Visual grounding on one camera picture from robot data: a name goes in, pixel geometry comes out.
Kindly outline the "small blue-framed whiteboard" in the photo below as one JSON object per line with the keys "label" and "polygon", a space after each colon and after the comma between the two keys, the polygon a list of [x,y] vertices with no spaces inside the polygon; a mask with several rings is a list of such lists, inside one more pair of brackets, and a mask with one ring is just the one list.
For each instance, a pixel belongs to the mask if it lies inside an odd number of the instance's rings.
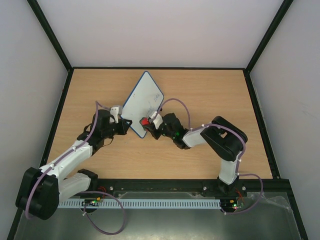
{"label": "small blue-framed whiteboard", "polygon": [[144,71],[126,99],[121,118],[131,120],[130,128],[143,139],[147,132],[140,124],[142,118],[148,118],[157,111],[164,101],[164,94],[148,71]]}

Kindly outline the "red whiteboard eraser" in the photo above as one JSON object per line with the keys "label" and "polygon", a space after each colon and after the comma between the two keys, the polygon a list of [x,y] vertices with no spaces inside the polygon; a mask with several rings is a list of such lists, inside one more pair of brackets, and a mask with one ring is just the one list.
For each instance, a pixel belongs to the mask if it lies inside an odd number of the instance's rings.
{"label": "red whiteboard eraser", "polygon": [[147,117],[143,117],[140,121],[139,121],[140,125],[142,126],[143,130],[148,132],[149,131],[149,120]]}

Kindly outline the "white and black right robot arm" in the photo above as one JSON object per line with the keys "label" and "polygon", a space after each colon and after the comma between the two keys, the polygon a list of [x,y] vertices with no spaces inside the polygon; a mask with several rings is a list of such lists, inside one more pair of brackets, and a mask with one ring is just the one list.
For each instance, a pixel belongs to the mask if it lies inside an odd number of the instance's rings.
{"label": "white and black right robot arm", "polygon": [[217,177],[218,191],[229,196],[236,189],[239,180],[239,164],[246,150],[247,135],[225,118],[216,116],[210,123],[187,129],[174,113],[161,116],[156,112],[139,121],[142,128],[154,139],[170,138],[181,150],[188,150],[207,143],[220,157],[220,171]]}

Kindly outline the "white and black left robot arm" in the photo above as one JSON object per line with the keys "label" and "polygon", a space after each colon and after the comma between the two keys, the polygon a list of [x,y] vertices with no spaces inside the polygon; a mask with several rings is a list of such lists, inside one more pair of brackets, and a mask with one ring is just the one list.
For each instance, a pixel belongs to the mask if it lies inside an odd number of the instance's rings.
{"label": "white and black left robot arm", "polygon": [[52,162],[40,168],[30,167],[22,177],[15,200],[17,208],[28,216],[49,219],[59,203],[85,191],[98,188],[98,175],[81,169],[68,175],[104,146],[106,139],[126,135],[132,120],[122,119],[115,111],[99,109],[72,146]]}

